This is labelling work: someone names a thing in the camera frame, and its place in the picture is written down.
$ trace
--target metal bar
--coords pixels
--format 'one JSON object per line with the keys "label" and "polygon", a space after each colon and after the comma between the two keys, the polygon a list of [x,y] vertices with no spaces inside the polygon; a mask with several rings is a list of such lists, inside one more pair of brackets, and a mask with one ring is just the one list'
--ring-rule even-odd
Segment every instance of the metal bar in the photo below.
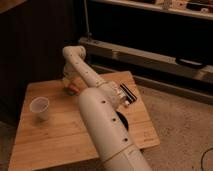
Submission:
{"label": "metal bar", "polygon": [[91,40],[91,33],[90,33],[90,26],[89,26],[87,0],[84,0],[84,12],[85,12],[85,19],[86,19],[87,39],[90,41]]}
{"label": "metal bar", "polygon": [[202,69],[193,69],[177,64],[175,58],[171,56],[160,55],[103,41],[91,40],[88,42],[87,38],[79,39],[79,44],[87,49],[88,54],[213,84],[213,67],[209,65]]}
{"label": "metal bar", "polygon": [[163,6],[155,5],[155,4],[147,4],[147,3],[142,3],[142,2],[127,1],[127,0],[91,0],[91,1],[105,3],[105,4],[112,4],[112,5],[126,6],[126,7],[137,8],[137,9],[164,12],[164,13],[169,13],[169,14],[178,14],[178,15],[207,19],[207,20],[213,20],[212,13],[202,13],[202,12],[197,12],[197,11],[192,11],[192,10],[180,10],[180,9],[174,9],[174,8],[169,8],[169,9],[164,10]]}

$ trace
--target small cup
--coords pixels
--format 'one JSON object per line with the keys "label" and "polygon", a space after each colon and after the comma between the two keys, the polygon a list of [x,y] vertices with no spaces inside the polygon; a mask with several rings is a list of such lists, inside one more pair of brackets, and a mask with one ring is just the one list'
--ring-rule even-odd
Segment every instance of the small cup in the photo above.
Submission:
{"label": "small cup", "polygon": [[30,111],[35,113],[41,120],[49,119],[49,99],[46,97],[37,97],[30,103]]}

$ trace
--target white cup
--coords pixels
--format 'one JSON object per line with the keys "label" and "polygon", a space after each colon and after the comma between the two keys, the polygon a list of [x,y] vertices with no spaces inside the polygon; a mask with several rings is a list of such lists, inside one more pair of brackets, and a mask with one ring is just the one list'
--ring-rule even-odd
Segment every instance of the white cup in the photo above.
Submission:
{"label": "white cup", "polygon": [[46,121],[49,119],[49,99],[46,97],[37,97],[30,103],[30,111],[35,113],[41,120]]}

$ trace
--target cabinet handle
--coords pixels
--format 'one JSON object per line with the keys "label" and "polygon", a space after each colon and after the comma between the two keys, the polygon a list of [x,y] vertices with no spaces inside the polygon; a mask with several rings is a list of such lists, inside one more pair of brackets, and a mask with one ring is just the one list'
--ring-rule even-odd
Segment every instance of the cabinet handle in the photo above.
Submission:
{"label": "cabinet handle", "polygon": [[204,63],[197,63],[197,62],[190,62],[190,61],[187,62],[186,60],[180,59],[180,58],[176,58],[175,62],[179,65],[183,65],[193,69],[201,69],[206,66],[206,64]]}

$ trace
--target wooden tabletop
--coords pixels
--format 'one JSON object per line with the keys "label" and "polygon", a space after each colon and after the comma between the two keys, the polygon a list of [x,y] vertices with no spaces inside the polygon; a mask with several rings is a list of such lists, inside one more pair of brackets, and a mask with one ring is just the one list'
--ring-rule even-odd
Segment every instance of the wooden tabletop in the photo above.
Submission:
{"label": "wooden tabletop", "polygon": [[[125,83],[137,96],[128,108],[119,110],[128,120],[129,132],[139,148],[159,145],[146,107],[130,72],[103,74],[103,78]],[[84,82],[77,78],[76,85],[82,90]],[[30,112],[30,102],[45,96],[50,100],[50,119],[44,122]],[[21,112],[21,118],[13,147],[9,170],[29,171],[77,161],[97,158],[98,154],[81,119],[78,96],[68,95],[61,80],[29,84]]]}

